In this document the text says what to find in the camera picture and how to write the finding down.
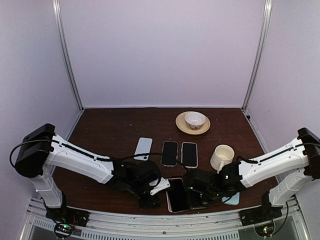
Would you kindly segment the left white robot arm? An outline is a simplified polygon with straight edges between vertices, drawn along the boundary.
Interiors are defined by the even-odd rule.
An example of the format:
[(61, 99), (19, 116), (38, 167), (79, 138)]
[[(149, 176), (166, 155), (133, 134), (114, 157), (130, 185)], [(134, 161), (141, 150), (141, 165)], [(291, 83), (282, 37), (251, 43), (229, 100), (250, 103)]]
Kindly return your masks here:
[(158, 192), (170, 187), (153, 161), (139, 164), (95, 154), (80, 148), (55, 133), (55, 126), (46, 123), (26, 135), (16, 160), (10, 164), (23, 177), (29, 178), (45, 204), (61, 222), (72, 218), (72, 211), (64, 205), (63, 192), (55, 184), (48, 167), (56, 166), (89, 177), (100, 184), (110, 185), (136, 196), (141, 209), (159, 206)]

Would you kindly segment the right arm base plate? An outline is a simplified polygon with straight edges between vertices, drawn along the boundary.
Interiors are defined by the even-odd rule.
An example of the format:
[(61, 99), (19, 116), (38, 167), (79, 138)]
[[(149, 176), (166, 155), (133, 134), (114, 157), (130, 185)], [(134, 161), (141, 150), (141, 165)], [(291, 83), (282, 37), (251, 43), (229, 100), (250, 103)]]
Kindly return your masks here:
[(262, 222), (271, 221), (282, 216), (282, 206), (275, 207), (270, 203), (261, 206), (241, 210), (239, 217), (243, 226), (255, 225)]

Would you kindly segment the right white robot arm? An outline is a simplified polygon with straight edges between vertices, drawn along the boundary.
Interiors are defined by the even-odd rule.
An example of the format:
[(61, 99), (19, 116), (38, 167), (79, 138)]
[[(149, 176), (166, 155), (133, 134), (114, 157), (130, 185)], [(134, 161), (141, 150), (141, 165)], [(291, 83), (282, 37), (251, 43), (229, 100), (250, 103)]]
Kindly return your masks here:
[(267, 191), (266, 202), (257, 208), (259, 220), (268, 220), (306, 183), (319, 179), (320, 138), (306, 127), (299, 129), (291, 142), (264, 155), (220, 165), (218, 172), (190, 170), (184, 181), (189, 207), (195, 210), (212, 206), (287, 171), (291, 173)]

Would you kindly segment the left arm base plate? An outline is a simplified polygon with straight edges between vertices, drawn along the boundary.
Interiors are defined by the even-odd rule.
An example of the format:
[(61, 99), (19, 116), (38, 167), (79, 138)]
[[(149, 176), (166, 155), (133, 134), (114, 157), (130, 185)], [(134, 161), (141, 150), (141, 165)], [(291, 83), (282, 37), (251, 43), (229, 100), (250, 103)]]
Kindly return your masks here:
[(46, 217), (56, 222), (67, 223), (79, 227), (86, 227), (90, 213), (75, 208), (49, 208)]

